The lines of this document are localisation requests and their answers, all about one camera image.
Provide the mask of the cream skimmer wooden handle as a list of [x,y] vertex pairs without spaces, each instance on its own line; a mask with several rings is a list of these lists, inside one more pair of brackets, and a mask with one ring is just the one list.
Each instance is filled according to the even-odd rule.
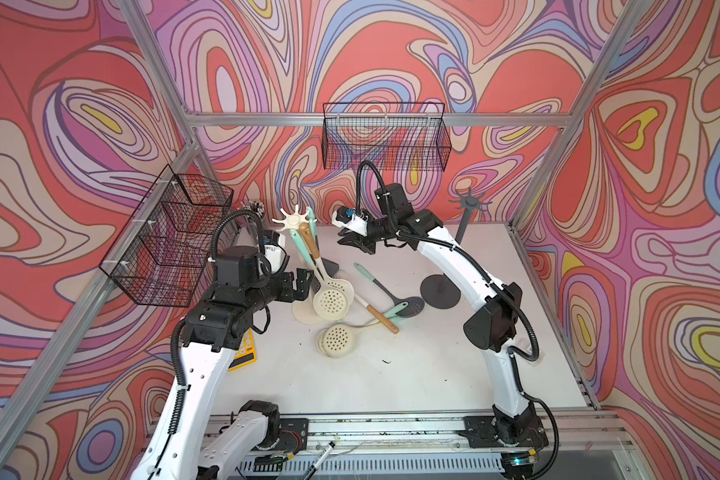
[[307,245],[307,248],[310,251],[310,254],[313,256],[315,264],[317,266],[319,276],[322,279],[322,283],[324,284],[324,287],[328,289],[329,293],[336,293],[339,294],[341,298],[344,299],[344,306],[346,308],[349,308],[352,301],[354,300],[354,289],[351,286],[351,284],[346,280],[337,280],[331,277],[324,265],[324,262],[322,260],[321,254],[319,252],[319,249],[316,245],[316,242],[314,241],[314,238],[311,234],[310,226],[308,223],[301,223],[299,226],[299,232],[302,235],[302,238]]

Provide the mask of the cream skimmer mint handle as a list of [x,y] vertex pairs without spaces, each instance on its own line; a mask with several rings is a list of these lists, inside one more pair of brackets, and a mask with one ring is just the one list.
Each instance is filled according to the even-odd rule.
[[307,245],[305,244],[302,236],[296,230],[290,231],[290,236],[296,245],[296,248],[304,257],[305,262],[309,267],[312,268],[315,274],[315,278],[319,283],[317,292],[313,295],[313,308],[318,316],[327,321],[338,321],[341,320],[347,313],[349,308],[346,308],[343,304],[344,299],[336,293],[329,293],[328,289],[324,287],[322,279],[319,276],[317,266],[312,260]]

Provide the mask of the cream slotted spoon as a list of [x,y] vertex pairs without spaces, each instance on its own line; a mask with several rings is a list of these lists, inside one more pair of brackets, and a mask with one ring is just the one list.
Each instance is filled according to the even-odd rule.
[[384,325],[393,334],[398,334],[400,332],[399,328],[392,321],[373,307],[368,301],[363,299],[359,294],[354,295],[354,300],[371,313],[380,324]]

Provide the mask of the dark grey utensil rack stand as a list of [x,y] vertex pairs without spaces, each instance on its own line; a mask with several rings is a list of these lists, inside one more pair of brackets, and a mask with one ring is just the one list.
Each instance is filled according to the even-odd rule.
[[486,210],[489,201],[475,196],[470,187],[464,193],[457,193],[456,203],[463,210],[456,237],[452,238],[445,227],[431,232],[436,240],[446,242],[446,246],[423,244],[423,255],[441,269],[441,274],[426,277],[420,285],[420,293],[427,304],[437,309],[450,309],[456,306],[465,295],[473,310],[479,310],[489,297],[490,289],[478,269],[453,246],[461,246],[467,226],[475,211]]

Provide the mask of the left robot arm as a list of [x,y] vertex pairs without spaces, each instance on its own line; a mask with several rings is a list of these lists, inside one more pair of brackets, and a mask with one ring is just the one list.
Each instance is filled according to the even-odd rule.
[[134,479],[228,479],[251,451],[279,441],[278,406],[249,400],[219,437],[203,444],[225,375],[245,334],[257,329],[255,314],[269,315],[273,302],[306,300],[314,276],[288,271],[283,242],[250,209],[217,224],[208,260],[211,285],[171,334],[174,381]]

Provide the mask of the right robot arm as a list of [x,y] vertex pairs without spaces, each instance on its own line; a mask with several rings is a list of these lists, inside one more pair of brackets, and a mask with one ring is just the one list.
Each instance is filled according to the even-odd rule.
[[415,211],[403,187],[386,184],[373,162],[359,163],[355,190],[355,206],[342,206],[332,217],[339,243],[373,255],[379,242],[389,246],[395,240],[397,248],[408,246],[437,266],[473,311],[463,331],[488,368],[496,441],[507,447],[527,442],[535,449],[556,445],[558,435],[547,439],[535,407],[548,419],[551,410],[525,391],[517,365],[519,358],[535,362],[540,356],[538,338],[520,308],[522,289],[486,271],[431,211]]

